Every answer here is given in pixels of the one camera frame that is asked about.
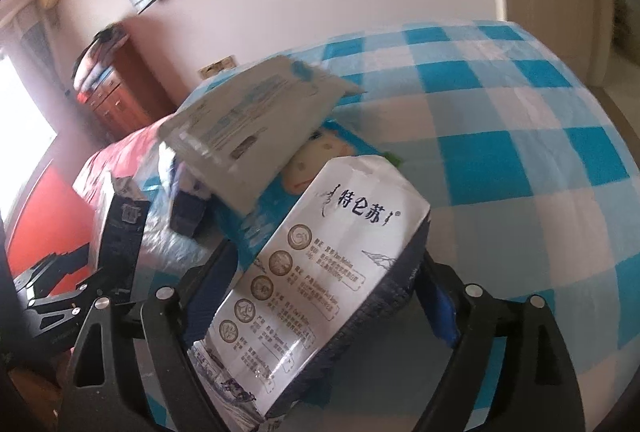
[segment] window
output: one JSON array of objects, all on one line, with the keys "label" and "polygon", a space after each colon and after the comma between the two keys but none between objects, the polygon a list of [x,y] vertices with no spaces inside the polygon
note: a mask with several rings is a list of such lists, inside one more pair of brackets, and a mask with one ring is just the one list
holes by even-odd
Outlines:
[{"label": "window", "polygon": [[55,137],[11,60],[0,52],[0,214],[4,220]]}]

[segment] wooden cabinet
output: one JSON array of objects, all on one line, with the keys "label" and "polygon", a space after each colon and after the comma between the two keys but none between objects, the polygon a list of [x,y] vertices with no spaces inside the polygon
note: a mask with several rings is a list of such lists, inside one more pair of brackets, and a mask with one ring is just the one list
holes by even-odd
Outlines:
[{"label": "wooden cabinet", "polygon": [[176,108],[130,40],[117,50],[111,71],[88,105],[115,139],[151,125]]}]

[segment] wall outlet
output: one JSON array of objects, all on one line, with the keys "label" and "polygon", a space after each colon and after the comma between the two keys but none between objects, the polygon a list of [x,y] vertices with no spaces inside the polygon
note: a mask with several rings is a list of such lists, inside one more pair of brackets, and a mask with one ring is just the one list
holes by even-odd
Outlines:
[{"label": "wall outlet", "polygon": [[207,67],[203,67],[198,71],[200,78],[206,80],[207,78],[211,78],[212,76],[217,75],[220,71],[224,71],[225,69],[233,69],[238,64],[236,63],[236,58],[231,55],[229,57],[223,58],[220,62],[216,62]]}]

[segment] checkered tablecloth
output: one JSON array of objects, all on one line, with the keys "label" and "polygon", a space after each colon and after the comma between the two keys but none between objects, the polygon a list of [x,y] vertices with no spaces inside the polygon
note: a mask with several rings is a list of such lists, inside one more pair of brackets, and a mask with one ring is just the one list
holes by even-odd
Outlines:
[{"label": "checkered tablecloth", "polygon": [[[591,93],[539,41],[499,22],[404,25],[284,54],[362,86],[335,119],[402,159],[433,207],[436,261],[499,298],[544,296],[595,426],[640,364],[640,178]],[[475,423],[503,352],[496,340]],[[329,395],[295,407],[283,430],[411,430],[448,357],[412,303],[354,344]]]}]

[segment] circular icon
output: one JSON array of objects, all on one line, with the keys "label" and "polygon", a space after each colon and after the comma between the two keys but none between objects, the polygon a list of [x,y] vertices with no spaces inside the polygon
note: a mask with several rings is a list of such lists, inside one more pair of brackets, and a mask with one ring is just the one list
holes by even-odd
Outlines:
[{"label": "circular icon", "polygon": [[308,226],[305,226],[304,224],[296,224],[289,230],[287,241],[289,241],[289,246],[294,250],[304,250],[311,244],[312,237],[311,230]]},{"label": "circular icon", "polygon": [[219,331],[220,337],[228,344],[232,344],[238,339],[238,326],[231,320],[222,320]]},{"label": "circular icon", "polygon": [[269,257],[269,269],[274,275],[285,276],[293,266],[293,259],[284,250],[278,250]]},{"label": "circular icon", "polygon": [[234,306],[234,313],[243,324],[248,324],[255,317],[254,303],[247,298],[241,298]]},{"label": "circular icon", "polygon": [[251,282],[251,294],[258,300],[267,300],[273,295],[273,282],[264,275],[257,276]]}]

